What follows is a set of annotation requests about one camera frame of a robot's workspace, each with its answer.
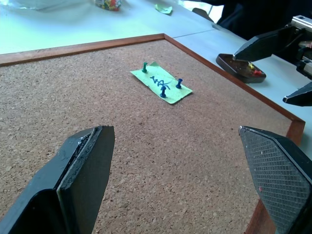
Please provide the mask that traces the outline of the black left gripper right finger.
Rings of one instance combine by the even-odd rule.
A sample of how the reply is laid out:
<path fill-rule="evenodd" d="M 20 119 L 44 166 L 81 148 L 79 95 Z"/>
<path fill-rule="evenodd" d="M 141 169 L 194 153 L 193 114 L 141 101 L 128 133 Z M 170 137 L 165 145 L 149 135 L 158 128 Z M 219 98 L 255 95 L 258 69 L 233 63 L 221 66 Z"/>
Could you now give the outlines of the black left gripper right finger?
<path fill-rule="evenodd" d="M 312 161 L 289 138 L 240 126 L 245 156 L 260 200 L 280 234 L 312 232 Z"/>

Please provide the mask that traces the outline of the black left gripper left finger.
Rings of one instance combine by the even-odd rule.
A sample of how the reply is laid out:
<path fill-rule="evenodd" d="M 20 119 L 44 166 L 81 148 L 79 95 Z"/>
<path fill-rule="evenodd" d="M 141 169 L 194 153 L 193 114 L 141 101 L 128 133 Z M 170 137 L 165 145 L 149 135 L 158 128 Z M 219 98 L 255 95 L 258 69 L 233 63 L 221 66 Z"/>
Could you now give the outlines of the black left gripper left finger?
<path fill-rule="evenodd" d="M 68 137 L 0 223 L 3 234 L 90 234 L 110 175 L 112 126 Z"/>

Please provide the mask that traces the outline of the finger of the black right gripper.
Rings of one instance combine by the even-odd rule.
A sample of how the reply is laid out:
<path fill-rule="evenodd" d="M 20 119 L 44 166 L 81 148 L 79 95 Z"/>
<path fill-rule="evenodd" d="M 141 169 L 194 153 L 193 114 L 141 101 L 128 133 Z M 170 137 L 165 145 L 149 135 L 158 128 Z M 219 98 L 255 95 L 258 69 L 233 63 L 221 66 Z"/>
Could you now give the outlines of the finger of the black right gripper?
<path fill-rule="evenodd" d="M 312 82 L 285 96 L 283 102 L 296 106 L 312 106 Z"/>
<path fill-rule="evenodd" d="M 301 38 L 301 30 L 284 27 L 255 36 L 243 44 L 234 54 L 234 60 L 254 62 L 283 51 Z"/>

